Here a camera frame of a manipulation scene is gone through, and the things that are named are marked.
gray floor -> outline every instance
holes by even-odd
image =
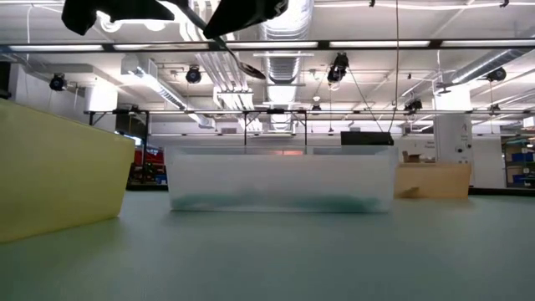
[[[0,245],[7,300],[534,300],[535,199],[396,202],[391,214],[169,212]]]

plastic storage bin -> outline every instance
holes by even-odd
[[[387,212],[397,164],[393,146],[166,148],[174,210]]]

silver duct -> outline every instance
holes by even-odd
[[[519,38],[534,38],[535,37],[535,27],[522,32],[519,35]],[[444,74],[443,75],[443,84],[446,87],[457,84],[466,84],[474,79],[481,78],[483,75],[486,75],[500,67],[504,64],[508,64],[515,59],[522,57],[524,54],[528,54],[533,49],[498,49],[492,50],[491,52],[483,55],[479,59],[469,63],[468,65],[458,69],[456,72]],[[412,89],[412,93],[415,95],[423,94],[429,90],[432,86],[432,82],[426,81],[416,85]]]
[[[280,17],[262,23],[260,26],[264,40],[304,40],[312,20],[313,0],[289,0],[288,10]],[[301,58],[265,58],[267,97],[275,106],[287,109],[295,101],[296,84],[299,81]],[[289,130],[290,115],[272,115],[275,130]]]

